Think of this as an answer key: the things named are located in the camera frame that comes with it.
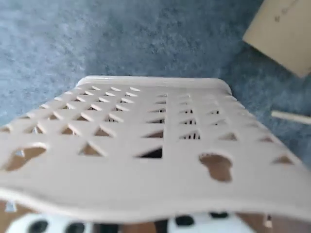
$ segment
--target diamond-shaped hole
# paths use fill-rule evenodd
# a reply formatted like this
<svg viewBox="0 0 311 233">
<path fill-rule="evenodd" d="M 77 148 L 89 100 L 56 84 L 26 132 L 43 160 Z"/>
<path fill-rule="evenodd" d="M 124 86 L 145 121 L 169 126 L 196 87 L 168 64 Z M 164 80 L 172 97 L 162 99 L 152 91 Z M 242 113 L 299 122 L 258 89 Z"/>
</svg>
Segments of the diamond-shaped hole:
<svg viewBox="0 0 311 233">
<path fill-rule="evenodd" d="M 30 119 L 29 116 L 20 116 L 19 119 Z"/>
<path fill-rule="evenodd" d="M 92 106 L 89 107 L 88 110 L 97 111 L 97 109 L 93 108 Z"/>
<path fill-rule="evenodd" d="M 89 143 L 85 145 L 85 147 L 81 150 L 79 155 L 102 157 L 102 155 L 96 149 L 94 149 Z"/>
<path fill-rule="evenodd" d="M 6 166 L 6 171 L 14 171 L 23 167 L 31 159 L 36 158 L 43 154 L 46 151 L 43 147 L 28 147 L 21 148 L 13 152 L 13 159 L 10 160 L 10 163 Z"/>
<path fill-rule="evenodd" d="M 87 119 L 85 119 L 83 116 L 79 116 L 78 118 L 76 118 L 76 120 L 83 120 L 83 121 L 88 121 Z"/>
<path fill-rule="evenodd" d="M 144 137 L 148 137 L 148 138 L 163 138 L 163 135 L 164 135 L 164 132 L 163 132 L 163 130 L 161 130 L 161 131 L 149 134 L 149 135 L 144 136 Z"/>
<path fill-rule="evenodd" d="M 117 88 L 115 88 L 113 86 L 110 88 L 110 90 L 112 90 L 112 91 L 121 91 L 120 89 L 117 89 Z"/>
<path fill-rule="evenodd" d="M 131 89 L 132 91 L 140 91 L 139 89 L 134 88 L 134 87 L 130 87 L 130 89 Z"/>
<path fill-rule="evenodd" d="M 99 99 L 98 99 L 98 102 L 109 103 L 108 100 L 103 99 L 103 98 L 100 98 L 100 97 L 99 97 Z"/>
<path fill-rule="evenodd" d="M 196 120 L 195 119 L 189 119 L 182 121 L 180 124 L 182 125 L 196 125 Z"/>
<path fill-rule="evenodd" d="M 162 97 L 162 98 L 164 98 L 164 97 L 167 97 L 167 94 L 160 94 L 160 95 L 158 95 L 157 97 Z"/>
<path fill-rule="evenodd" d="M 118 101 L 118 103 L 133 103 L 133 102 L 131 100 L 122 98 L 121 100 Z"/>
<path fill-rule="evenodd" d="M 212 123 L 212 125 L 226 125 L 226 121 L 223 119 L 223 120 L 218 120 L 214 123 Z"/>
<path fill-rule="evenodd" d="M 43 131 L 41 130 L 41 128 L 39 126 L 34 126 L 34 127 L 31 127 L 29 129 L 25 130 L 25 133 L 38 134 L 38 133 L 43 133 Z"/>
<path fill-rule="evenodd" d="M 110 115 L 108 115 L 106 118 L 105 118 L 105 121 L 107 122 L 117 122 L 119 123 L 119 121 L 117 119 L 114 119 L 113 117 L 111 117 Z"/>
<path fill-rule="evenodd" d="M 96 133 L 95 136 L 102 136 L 102 137 L 111 137 L 110 134 L 108 134 L 106 131 L 104 131 L 103 129 L 99 128 Z"/>
<path fill-rule="evenodd" d="M 130 93 L 130 92 L 126 92 L 125 96 L 127 96 L 127 97 L 137 97 L 138 95 L 135 95 L 135 94 Z"/>
<path fill-rule="evenodd" d="M 138 158 L 147 158 L 147 159 L 161 159 L 162 158 L 162 148 L 151 150 L 145 154 L 137 156 Z"/>
<path fill-rule="evenodd" d="M 292 161 L 286 156 L 282 155 L 281 157 L 278 157 L 275 159 L 272 164 L 288 164 L 288 165 L 294 165 Z"/>
<path fill-rule="evenodd" d="M 192 109 L 187 109 L 187 110 L 183 110 L 180 113 L 184 113 L 184 114 L 193 114 L 193 110 Z"/>
<path fill-rule="evenodd" d="M 273 141 L 269 137 L 264 137 L 264 138 L 259 139 L 259 142 L 273 142 Z"/>
<path fill-rule="evenodd" d="M 166 104 L 166 101 L 157 101 L 155 104 Z"/>
<path fill-rule="evenodd" d="M 100 91 L 101 89 L 99 89 L 98 87 L 92 86 L 89 90 Z"/>
<path fill-rule="evenodd" d="M 69 135 L 76 135 L 76 133 L 69 127 L 66 127 L 63 131 L 62 134 L 69 134 Z"/>
<path fill-rule="evenodd" d="M 55 116 L 54 114 L 50 115 L 48 117 L 49 120 L 58 120 L 57 116 Z"/>
<path fill-rule="evenodd" d="M 195 131 L 195 132 L 189 133 L 187 135 L 181 136 L 181 137 L 179 137 L 179 139 L 200 140 L 201 136 L 200 136 L 198 131 Z"/>
<path fill-rule="evenodd" d="M 165 108 L 160 108 L 160 109 L 157 109 L 157 110 L 150 111 L 150 113 L 165 113 L 165 112 L 166 112 Z"/>
<path fill-rule="evenodd" d="M 220 111 L 219 110 L 213 110 L 213 111 L 210 111 L 208 114 L 209 115 L 218 115 L 218 114 L 220 114 Z"/>
<path fill-rule="evenodd" d="M 212 179 L 219 182 L 231 182 L 230 168 L 232 163 L 224 156 L 215 153 L 205 153 L 199 156 L 199 161 L 208 169 Z"/>
<path fill-rule="evenodd" d="M 112 111 L 123 112 L 124 110 L 116 106 L 115 108 L 112 109 Z"/>
<path fill-rule="evenodd" d="M 223 141 L 237 141 L 237 137 L 235 136 L 234 133 L 227 133 L 221 137 L 218 138 L 218 140 L 223 140 Z"/>
<path fill-rule="evenodd" d="M 103 96 L 116 96 L 116 95 L 114 95 L 114 94 L 112 94 L 110 92 L 106 92 Z"/>
<path fill-rule="evenodd" d="M 151 120 L 151 121 L 147 121 L 147 123 L 151 123 L 151 124 L 164 124 L 165 123 L 165 119 L 161 118 L 161 119 Z"/>
<path fill-rule="evenodd" d="M 9 129 L 9 127 L 7 127 L 7 126 L 3 126 L 3 127 L 0 128 L 0 132 L 9 133 L 9 132 L 10 132 L 10 129 Z"/>
<path fill-rule="evenodd" d="M 258 126 L 257 123 L 250 123 L 250 124 L 247 124 L 246 127 L 259 128 L 259 126 Z"/>
</svg>

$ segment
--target cardboard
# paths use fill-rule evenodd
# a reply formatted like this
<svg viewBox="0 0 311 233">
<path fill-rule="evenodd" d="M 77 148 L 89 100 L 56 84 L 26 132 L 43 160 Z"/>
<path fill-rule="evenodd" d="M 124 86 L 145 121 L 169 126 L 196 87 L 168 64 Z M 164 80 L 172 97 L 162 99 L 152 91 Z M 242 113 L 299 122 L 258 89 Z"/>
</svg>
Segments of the cardboard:
<svg viewBox="0 0 311 233">
<path fill-rule="evenodd" d="M 16 205 L 16 211 L 6 212 L 6 201 L 0 201 L 0 233 L 4 233 L 15 219 L 27 213 L 35 213 L 35 211 Z"/>
<path fill-rule="evenodd" d="M 265 0 L 243 40 L 306 76 L 311 72 L 311 0 Z"/>
</svg>

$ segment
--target laundry basket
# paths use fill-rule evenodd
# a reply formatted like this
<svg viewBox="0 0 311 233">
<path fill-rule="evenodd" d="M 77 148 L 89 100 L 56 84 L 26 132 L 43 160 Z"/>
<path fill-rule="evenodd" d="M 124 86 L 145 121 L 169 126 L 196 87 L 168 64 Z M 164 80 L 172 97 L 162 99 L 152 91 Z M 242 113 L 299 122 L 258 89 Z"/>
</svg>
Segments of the laundry basket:
<svg viewBox="0 0 311 233">
<path fill-rule="evenodd" d="M 219 79 L 89 76 L 1 127 L 0 144 L 0 198 L 38 212 L 311 221 L 310 172 Z"/>
</svg>

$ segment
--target wooden dowel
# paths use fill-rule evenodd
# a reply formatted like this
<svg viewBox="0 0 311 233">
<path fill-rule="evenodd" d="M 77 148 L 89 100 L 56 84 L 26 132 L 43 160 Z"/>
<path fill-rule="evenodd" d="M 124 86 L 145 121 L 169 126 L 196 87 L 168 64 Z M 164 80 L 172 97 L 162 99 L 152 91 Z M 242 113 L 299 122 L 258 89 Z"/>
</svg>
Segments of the wooden dowel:
<svg viewBox="0 0 311 233">
<path fill-rule="evenodd" d="M 277 117 L 280 119 L 291 120 L 291 121 L 311 125 L 310 116 L 303 116 L 303 115 L 294 114 L 294 113 L 285 113 L 285 112 L 280 112 L 280 111 L 275 111 L 275 110 L 272 111 L 271 116 Z"/>
</svg>

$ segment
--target gray carpet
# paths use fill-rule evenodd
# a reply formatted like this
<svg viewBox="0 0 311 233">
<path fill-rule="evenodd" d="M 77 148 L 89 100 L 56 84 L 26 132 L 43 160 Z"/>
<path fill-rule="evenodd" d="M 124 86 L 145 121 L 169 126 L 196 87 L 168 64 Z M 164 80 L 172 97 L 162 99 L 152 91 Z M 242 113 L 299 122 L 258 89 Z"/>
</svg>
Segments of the gray carpet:
<svg viewBox="0 0 311 233">
<path fill-rule="evenodd" d="M 244 44 L 262 0 L 0 0 L 0 124 L 86 75 L 220 77 L 311 166 L 311 127 L 271 118 L 311 114 L 302 80 Z"/>
</svg>

